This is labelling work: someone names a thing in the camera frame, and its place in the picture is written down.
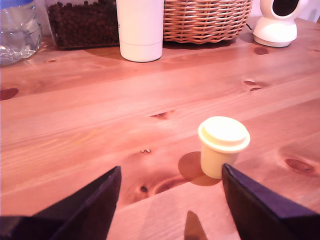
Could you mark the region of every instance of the woven basket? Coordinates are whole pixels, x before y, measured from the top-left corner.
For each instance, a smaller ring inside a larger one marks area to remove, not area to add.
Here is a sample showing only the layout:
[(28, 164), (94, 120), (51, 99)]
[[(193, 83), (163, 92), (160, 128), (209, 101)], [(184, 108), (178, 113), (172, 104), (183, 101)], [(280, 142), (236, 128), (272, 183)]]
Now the woven basket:
[(253, 0), (164, 0), (164, 40), (217, 43), (246, 25)]

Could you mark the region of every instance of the table surface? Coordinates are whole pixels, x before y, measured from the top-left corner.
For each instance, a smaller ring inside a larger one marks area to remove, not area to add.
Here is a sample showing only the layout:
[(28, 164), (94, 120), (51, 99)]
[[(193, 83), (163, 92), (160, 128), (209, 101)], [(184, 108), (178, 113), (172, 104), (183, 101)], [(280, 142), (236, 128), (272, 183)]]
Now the table surface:
[(1, 69), (1, 214), (35, 214), (118, 165), (109, 240), (239, 239), (222, 182), (200, 168), (197, 128), (211, 116), (250, 132), (238, 170), (320, 212), (320, 24), (296, 23), (289, 47), (245, 28), (217, 44), (165, 43), (149, 63), (45, 38)]

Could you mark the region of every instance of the glass jar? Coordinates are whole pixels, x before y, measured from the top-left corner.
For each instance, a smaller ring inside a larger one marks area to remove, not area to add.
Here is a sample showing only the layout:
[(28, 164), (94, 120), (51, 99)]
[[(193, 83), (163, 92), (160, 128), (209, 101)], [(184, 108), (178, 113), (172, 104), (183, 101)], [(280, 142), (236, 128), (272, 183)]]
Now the glass jar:
[(1, 0), (1, 65), (29, 58), (39, 49), (41, 39), (33, 0)]

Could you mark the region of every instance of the coffee beans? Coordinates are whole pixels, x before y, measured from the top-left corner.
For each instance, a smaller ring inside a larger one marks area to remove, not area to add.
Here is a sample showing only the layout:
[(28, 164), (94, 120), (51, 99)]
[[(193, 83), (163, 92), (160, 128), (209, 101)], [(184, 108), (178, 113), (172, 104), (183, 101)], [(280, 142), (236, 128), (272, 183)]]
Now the coffee beans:
[(55, 44), (61, 48), (85, 48), (119, 45), (115, 0), (93, 4), (48, 7), (48, 17)]

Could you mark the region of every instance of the cream plastic cup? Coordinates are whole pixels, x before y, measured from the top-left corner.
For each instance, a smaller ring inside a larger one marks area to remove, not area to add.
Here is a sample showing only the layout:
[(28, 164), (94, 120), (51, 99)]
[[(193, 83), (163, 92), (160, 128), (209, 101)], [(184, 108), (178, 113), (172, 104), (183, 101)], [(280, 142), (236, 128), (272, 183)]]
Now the cream plastic cup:
[(250, 143), (250, 134), (239, 121), (226, 116), (213, 116), (198, 128), (202, 142), (201, 168), (214, 179), (221, 179), (222, 165), (233, 165)]

